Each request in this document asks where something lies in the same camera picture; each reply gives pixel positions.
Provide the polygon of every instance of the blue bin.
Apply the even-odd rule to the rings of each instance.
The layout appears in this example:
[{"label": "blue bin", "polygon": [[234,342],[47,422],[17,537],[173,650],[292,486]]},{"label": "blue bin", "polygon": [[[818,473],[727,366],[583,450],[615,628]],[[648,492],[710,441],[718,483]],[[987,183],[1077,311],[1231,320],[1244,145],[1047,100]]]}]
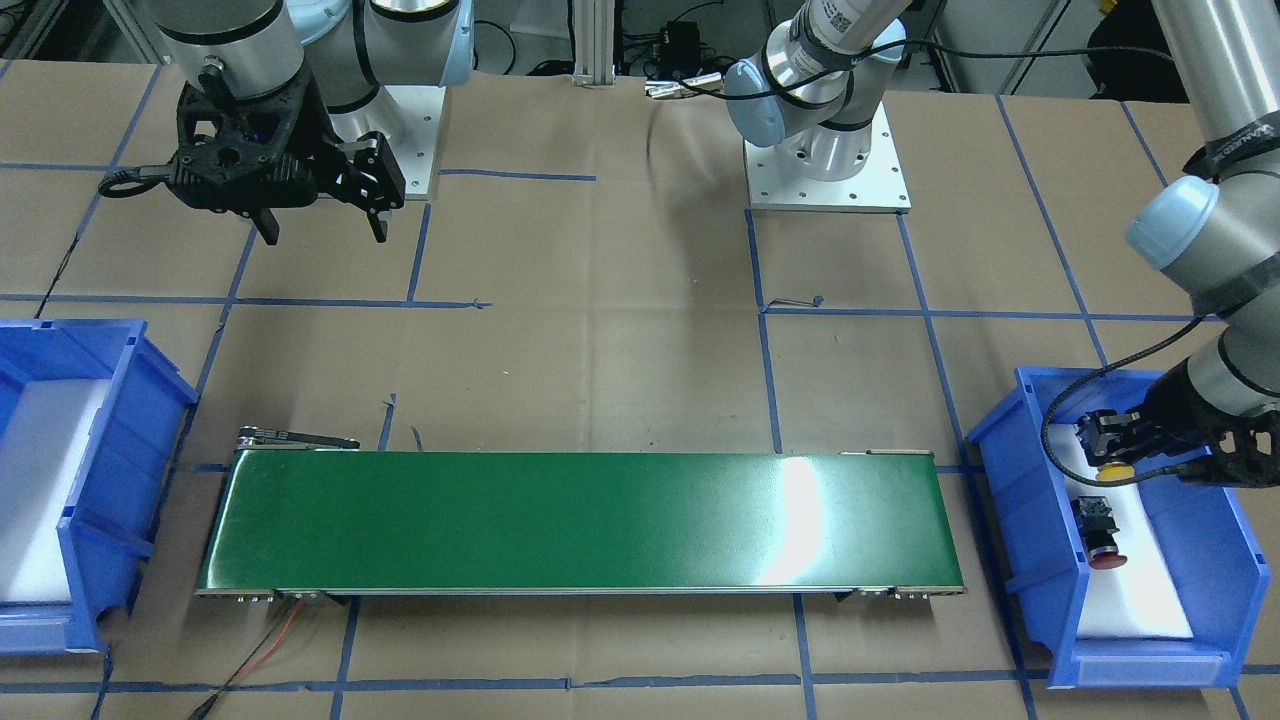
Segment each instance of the blue bin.
[{"label": "blue bin", "polygon": [[[1053,398],[1088,370],[1019,368],[1018,389],[969,433],[982,448],[1027,634],[1053,653],[1048,687],[1234,687],[1266,596],[1267,568],[1234,491],[1174,477],[1138,486],[1192,629],[1189,639],[1078,639],[1089,565],[1064,488],[1041,450]],[[1053,419],[1128,410],[1160,373],[1120,370],[1089,383]],[[1164,465],[1156,457],[1138,471]]]},{"label": "blue bin", "polygon": [[[0,568],[6,580],[0,585],[0,653],[101,652],[99,615],[125,602],[138,561],[151,555],[148,533],[160,488],[196,392],[145,332],[142,320],[0,319],[0,448],[8,447],[9,455],[8,465],[0,462],[5,468],[0,483],[12,486],[0,487],[8,492],[8,507],[0,507],[5,525],[0,538],[8,547],[0,547],[6,553],[0,561],[9,565]],[[44,443],[60,441],[46,439],[58,434],[46,433],[46,427],[24,423],[42,415],[20,409],[45,402],[32,400],[37,387],[41,397],[69,397],[67,382],[92,387],[97,395],[81,407],[81,424],[69,425],[77,432],[68,433],[76,439],[61,446],[68,454],[59,465],[63,479],[41,484],[38,473],[23,470],[40,465]],[[81,432],[86,429],[87,442]],[[64,487],[69,491],[63,497]],[[28,488],[47,489],[47,498],[23,506],[28,495],[36,495]],[[54,528],[37,520],[50,514]],[[15,537],[27,525],[55,539],[51,551],[42,547],[36,553],[23,544],[26,538]],[[28,597],[27,591],[14,589],[22,585],[14,568],[32,564],[58,577],[56,597]]]}]

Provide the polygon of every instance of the red wire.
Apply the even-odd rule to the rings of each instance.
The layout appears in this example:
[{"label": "red wire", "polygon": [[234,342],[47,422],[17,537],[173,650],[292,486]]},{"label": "red wire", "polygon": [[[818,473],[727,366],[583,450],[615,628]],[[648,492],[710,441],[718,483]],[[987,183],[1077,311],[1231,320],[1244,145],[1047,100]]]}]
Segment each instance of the red wire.
[{"label": "red wire", "polygon": [[261,665],[262,661],[266,660],[268,657],[271,657],[271,653],[275,652],[275,648],[280,647],[280,642],[284,641],[284,635],[289,633],[289,625],[293,624],[293,619],[298,616],[298,612],[302,611],[302,607],[303,605],[301,602],[293,606],[293,612],[289,612],[288,620],[285,620],[284,626],[280,628],[280,634],[275,635],[275,642],[271,643],[271,647],[266,648],[266,652],[257,656],[257,660],[241,667],[239,671],[236,673],[236,675],[232,679],[239,678],[241,675],[247,675],[250,670]]}]

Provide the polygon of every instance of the green conveyor belt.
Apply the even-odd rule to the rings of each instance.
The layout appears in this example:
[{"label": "green conveyor belt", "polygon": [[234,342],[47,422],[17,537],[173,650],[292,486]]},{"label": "green conveyor belt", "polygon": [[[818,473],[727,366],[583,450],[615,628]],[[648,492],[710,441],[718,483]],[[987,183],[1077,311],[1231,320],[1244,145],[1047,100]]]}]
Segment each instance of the green conveyor belt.
[{"label": "green conveyor belt", "polygon": [[963,589],[928,455],[244,450],[202,594]]}]

